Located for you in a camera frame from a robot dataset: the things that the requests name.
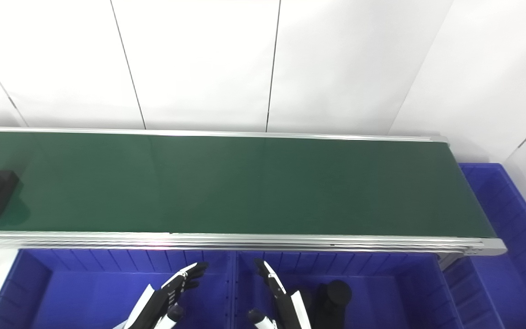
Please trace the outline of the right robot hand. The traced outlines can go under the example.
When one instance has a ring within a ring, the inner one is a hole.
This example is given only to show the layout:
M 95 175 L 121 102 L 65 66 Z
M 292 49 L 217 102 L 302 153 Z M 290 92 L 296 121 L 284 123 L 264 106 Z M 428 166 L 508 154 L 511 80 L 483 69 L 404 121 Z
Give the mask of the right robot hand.
M 275 298 L 279 320 L 272 320 L 257 308 L 248 311 L 250 323 L 257 329 L 311 329 L 311 323 L 300 290 L 288 293 L 272 267 L 260 258 L 254 259 L 258 275 Z

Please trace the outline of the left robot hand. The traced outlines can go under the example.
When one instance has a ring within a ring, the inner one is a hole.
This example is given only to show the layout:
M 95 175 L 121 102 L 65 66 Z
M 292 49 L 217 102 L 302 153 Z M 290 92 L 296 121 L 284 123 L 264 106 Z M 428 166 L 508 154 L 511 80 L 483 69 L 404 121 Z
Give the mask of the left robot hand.
M 178 304 L 182 293 L 199 286 L 208 262 L 196 262 L 173 275 L 159 289 L 148 285 L 125 321 L 115 329 L 172 329 L 184 316 Z

